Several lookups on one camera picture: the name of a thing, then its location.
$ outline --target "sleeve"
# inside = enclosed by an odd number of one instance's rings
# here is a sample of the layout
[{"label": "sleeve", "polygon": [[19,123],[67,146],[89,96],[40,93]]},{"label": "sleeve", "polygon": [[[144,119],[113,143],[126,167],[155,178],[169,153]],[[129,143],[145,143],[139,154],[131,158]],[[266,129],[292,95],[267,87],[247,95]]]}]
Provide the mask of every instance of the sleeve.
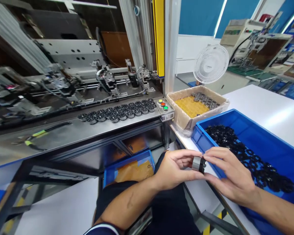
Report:
[{"label": "sleeve", "polygon": [[84,235],[120,235],[119,229],[112,224],[100,223],[91,227]]}]

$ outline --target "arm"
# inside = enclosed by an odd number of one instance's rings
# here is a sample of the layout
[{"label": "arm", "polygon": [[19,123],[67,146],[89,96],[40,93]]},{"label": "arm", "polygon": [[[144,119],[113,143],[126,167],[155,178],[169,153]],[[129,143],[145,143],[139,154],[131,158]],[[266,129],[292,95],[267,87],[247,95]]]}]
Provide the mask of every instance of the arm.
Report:
[{"label": "arm", "polygon": [[255,186],[250,171],[227,148],[212,147],[204,158],[222,169],[227,178],[205,173],[205,178],[231,201],[262,215],[285,234],[294,234],[294,204]]},{"label": "arm", "polygon": [[159,191],[172,189],[188,180],[204,178],[200,172],[181,170],[186,166],[191,167],[194,156],[201,155],[200,152],[186,149],[166,152],[157,173],[118,195],[107,206],[95,225],[107,222],[121,230],[128,229]]}]

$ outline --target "dark pants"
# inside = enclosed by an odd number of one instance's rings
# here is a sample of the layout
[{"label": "dark pants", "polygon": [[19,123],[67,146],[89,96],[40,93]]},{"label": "dark pants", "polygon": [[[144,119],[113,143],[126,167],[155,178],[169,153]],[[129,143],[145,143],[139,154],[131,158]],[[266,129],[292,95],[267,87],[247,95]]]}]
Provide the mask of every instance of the dark pants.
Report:
[{"label": "dark pants", "polygon": [[[161,154],[156,166],[157,173],[165,152]],[[125,189],[137,181],[126,181],[108,185],[97,199],[97,209],[94,221],[97,221],[110,202]],[[159,192],[151,201],[153,220],[144,234],[200,234],[193,222],[193,217],[185,198],[183,185]]]}]

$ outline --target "forearm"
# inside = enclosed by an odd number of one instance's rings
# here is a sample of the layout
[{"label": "forearm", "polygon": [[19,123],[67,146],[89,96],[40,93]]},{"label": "forearm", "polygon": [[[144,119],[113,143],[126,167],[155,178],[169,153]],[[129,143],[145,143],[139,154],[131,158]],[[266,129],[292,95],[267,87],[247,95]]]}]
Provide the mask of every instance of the forearm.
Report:
[{"label": "forearm", "polygon": [[134,184],[107,206],[95,224],[108,222],[122,230],[128,229],[158,192],[154,176]]},{"label": "forearm", "polygon": [[285,201],[263,189],[259,189],[260,201],[247,206],[262,215],[285,234],[294,234],[294,204]]}]

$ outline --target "white fan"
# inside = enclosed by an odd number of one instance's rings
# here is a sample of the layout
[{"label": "white fan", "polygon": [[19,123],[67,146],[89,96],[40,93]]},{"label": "white fan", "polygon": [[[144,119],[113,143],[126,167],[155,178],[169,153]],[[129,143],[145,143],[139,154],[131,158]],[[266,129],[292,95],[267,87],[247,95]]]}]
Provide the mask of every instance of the white fan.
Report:
[{"label": "white fan", "polygon": [[228,65],[228,51],[220,45],[208,45],[199,53],[193,73],[197,81],[213,83],[224,75]]}]

